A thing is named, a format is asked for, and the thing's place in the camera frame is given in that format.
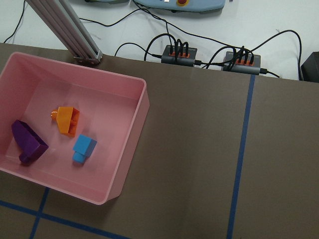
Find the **purple block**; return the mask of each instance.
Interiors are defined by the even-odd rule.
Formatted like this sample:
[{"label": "purple block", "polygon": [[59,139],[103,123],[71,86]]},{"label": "purple block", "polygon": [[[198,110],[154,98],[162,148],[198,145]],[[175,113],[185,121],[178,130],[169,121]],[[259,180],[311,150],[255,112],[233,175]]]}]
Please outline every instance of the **purple block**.
[{"label": "purple block", "polygon": [[37,160],[48,145],[28,126],[27,123],[16,120],[12,125],[12,133],[16,143],[22,149],[19,159],[24,164]]}]

